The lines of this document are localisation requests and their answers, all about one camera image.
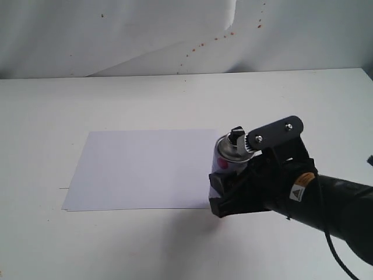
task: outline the black cable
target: black cable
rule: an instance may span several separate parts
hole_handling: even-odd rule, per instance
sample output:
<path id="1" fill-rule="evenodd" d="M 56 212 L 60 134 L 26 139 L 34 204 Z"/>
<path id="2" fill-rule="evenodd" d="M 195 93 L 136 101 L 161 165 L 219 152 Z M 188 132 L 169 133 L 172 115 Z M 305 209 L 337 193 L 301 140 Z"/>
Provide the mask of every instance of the black cable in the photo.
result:
<path id="1" fill-rule="evenodd" d="M 330 252 L 332 252 L 332 255 L 334 257 L 334 259 L 336 260 L 336 262 L 339 264 L 339 266 L 345 271 L 345 273 L 347 273 L 349 275 L 349 277 L 351 277 L 351 279 L 353 280 L 359 280 L 349 269 L 348 267 L 343 263 L 343 261 L 340 259 L 340 257 L 338 256 L 337 252 L 336 252 L 336 249 L 334 248 L 334 245 L 333 245 L 333 242 L 332 242 L 332 239 L 330 238 L 330 232 L 329 232 L 329 225 L 328 225 L 328 216 L 326 214 L 326 210 L 325 210 L 325 201 L 324 201 L 324 198 L 323 198 L 323 193 L 322 193 L 322 186 L 319 182 L 319 177 L 318 175 L 316 175 L 316 182 L 317 182 L 317 185 L 318 185 L 318 188 L 319 188 L 319 199 L 320 199 L 320 206 L 321 206 L 321 215 L 322 215 L 322 220 L 323 220 L 323 226 L 324 226 L 324 234 L 325 234 L 325 237 L 326 237 L 326 241 L 328 243 L 328 246 L 329 246 L 329 249 L 330 249 Z"/>

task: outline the bolt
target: bolt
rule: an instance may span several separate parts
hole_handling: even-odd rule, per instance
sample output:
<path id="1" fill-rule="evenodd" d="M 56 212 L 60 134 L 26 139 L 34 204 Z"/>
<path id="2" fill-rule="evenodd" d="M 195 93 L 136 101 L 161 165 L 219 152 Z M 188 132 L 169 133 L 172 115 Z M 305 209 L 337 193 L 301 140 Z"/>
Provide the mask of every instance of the bolt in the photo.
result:
<path id="1" fill-rule="evenodd" d="M 260 142 L 263 141 L 263 137 L 261 137 L 260 135 L 258 135 L 258 136 L 255 137 L 255 141 L 256 141 L 256 143 L 260 143 Z"/>
<path id="2" fill-rule="evenodd" d="M 290 131 L 290 130 L 292 130 L 293 129 L 293 126 L 291 125 L 291 124 L 286 124 L 285 125 L 285 130 L 286 131 Z"/>

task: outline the spray can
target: spray can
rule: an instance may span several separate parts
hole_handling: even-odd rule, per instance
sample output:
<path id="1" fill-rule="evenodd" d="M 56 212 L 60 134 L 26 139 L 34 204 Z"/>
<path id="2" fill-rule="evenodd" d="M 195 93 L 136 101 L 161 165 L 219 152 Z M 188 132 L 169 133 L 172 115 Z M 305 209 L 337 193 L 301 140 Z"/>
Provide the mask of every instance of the spray can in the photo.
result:
<path id="1" fill-rule="evenodd" d="M 214 147 L 212 161 L 212 173 L 233 173 L 237 174 L 246 168 L 247 161 L 254 153 L 238 153 L 237 139 L 245 135 L 242 127 L 235 127 L 230 133 L 220 137 Z M 220 198 L 220 194 L 211 186 L 209 198 Z"/>

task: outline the white paper sheet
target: white paper sheet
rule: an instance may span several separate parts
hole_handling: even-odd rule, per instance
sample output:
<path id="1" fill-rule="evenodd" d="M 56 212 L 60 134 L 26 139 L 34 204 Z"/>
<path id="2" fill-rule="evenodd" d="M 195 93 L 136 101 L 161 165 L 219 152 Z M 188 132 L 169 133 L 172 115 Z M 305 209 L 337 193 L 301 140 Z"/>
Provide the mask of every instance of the white paper sheet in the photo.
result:
<path id="1" fill-rule="evenodd" d="M 91 132 L 62 209 L 206 208 L 212 129 Z"/>

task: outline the white wall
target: white wall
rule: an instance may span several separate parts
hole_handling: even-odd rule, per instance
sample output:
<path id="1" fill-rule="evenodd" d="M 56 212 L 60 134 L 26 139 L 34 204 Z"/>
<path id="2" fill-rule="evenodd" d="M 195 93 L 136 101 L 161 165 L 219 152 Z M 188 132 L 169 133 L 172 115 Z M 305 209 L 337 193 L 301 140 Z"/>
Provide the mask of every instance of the white wall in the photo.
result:
<path id="1" fill-rule="evenodd" d="M 151 6 L 146 1 L 131 13 L 131 0 L 77 0 L 73 6 L 34 1 L 38 7 L 23 16 L 15 3 L 24 0 L 5 0 L 0 16 L 11 10 L 18 18 L 0 17 L 0 77 L 373 66 L 370 0 L 238 0 L 228 29 L 230 17 L 224 11 L 231 11 L 235 0 L 152 0 Z M 35 18 L 43 20 L 29 28 Z M 130 30 L 127 18 L 136 19 Z M 206 28 L 205 21 L 216 28 Z M 10 40 L 17 34 L 21 40 Z"/>

